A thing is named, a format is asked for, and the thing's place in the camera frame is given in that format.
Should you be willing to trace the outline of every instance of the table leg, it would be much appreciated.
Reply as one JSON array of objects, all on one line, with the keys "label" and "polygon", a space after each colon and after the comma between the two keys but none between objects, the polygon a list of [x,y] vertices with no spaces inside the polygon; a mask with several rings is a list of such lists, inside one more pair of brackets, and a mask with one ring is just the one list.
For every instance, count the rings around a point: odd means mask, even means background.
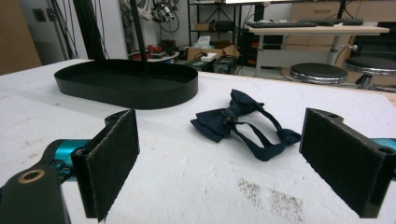
[{"label": "table leg", "polygon": [[257,77],[262,70],[262,42],[264,42],[264,35],[259,35],[259,47],[257,48],[257,58],[256,58],[256,74]]},{"label": "table leg", "polygon": [[335,64],[335,60],[337,60],[338,56],[338,46],[340,44],[340,35],[335,35],[334,36],[334,41],[332,42],[332,48],[329,51],[329,54],[327,55],[327,60],[326,63],[330,65]]}]

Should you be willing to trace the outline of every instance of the desk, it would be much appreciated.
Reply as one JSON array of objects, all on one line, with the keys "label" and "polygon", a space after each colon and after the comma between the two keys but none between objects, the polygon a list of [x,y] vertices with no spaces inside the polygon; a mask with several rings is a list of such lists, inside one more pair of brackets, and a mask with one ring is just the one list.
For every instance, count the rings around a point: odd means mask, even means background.
[{"label": "desk", "polygon": [[[56,139],[90,139],[104,118],[125,108],[59,92],[54,73],[71,60],[0,76],[0,185],[35,164]],[[228,106],[244,91],[284,128],[300,132],[307,107],[327,110],[368,137],[395,137],[396,108],[380,94],[254,77],[199,73],[199,91],[170,108],[136,111],[141,153],[106,219],[112,223],[389,223],[396,220],[396,182],[376,219],[360,219],[299,153],[287,148],[258,161],[232,137],[216,144],[190,124],[195,113]],[[259,114],[252,120],[277,137]],[[85,218],[77,183],[62,184],[72,223]]]},{"label": "desk", "polygon": [[[256,76],[263,65],[275,67],[291,67],[297,63],[328,63],[334,64],[338,55],[341,35],[379,35],[389,29],[373,26],[317,26],[299,28],[250,28],[249,32],[260,36],[256,60]],[[332,47],[325,51],[273,50],[262,49],[265,35],[334,35]]]}]

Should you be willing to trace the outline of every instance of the black oval tray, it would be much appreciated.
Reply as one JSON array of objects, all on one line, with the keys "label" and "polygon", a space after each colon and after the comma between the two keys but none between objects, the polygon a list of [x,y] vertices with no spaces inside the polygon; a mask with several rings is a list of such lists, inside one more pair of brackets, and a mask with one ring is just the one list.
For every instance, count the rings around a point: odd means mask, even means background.
[{"label": "black oval tray", "polygon": [[198,92],[198,72],[186,65],[105,60],[79,63],[55,73],[67,95],[135,109],[158,109],[189,101]]}]

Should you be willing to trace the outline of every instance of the black stool seat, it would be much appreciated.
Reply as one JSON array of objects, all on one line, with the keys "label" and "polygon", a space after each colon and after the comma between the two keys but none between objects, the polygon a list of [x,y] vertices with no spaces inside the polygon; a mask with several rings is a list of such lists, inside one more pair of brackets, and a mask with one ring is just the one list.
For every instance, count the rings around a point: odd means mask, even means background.
[{"label": "black stool seat", "polygon": [[372,57],[352,57],[345,60],[347,68],[369,75],[395,76],[396,62]]},{"label": "black stool seat", "polygon": [[332,85],[347,81],[347,72],[325,63],[298,63],[290,68],[290,75],[302,82]]}]

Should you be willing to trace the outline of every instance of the stool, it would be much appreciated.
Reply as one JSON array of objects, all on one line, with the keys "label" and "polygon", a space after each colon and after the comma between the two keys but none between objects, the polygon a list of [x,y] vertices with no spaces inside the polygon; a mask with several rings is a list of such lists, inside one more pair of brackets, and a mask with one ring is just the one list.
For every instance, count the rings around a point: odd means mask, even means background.
[{"label": "stool", "polygon": [[352,57],[346,59],[344,61],[344,65],[350,70],[363,73],[363,75],[355,82],[358,84],[358,88],[362,90],[369,89],[370,81],[373,75],[396,75],[396,62],[388,59]]},{"label": "stool", "polygon": [[347,81],[347,72],[325,63],[298,63],[290,68],[290,75],[302,82],[338,85]]}]

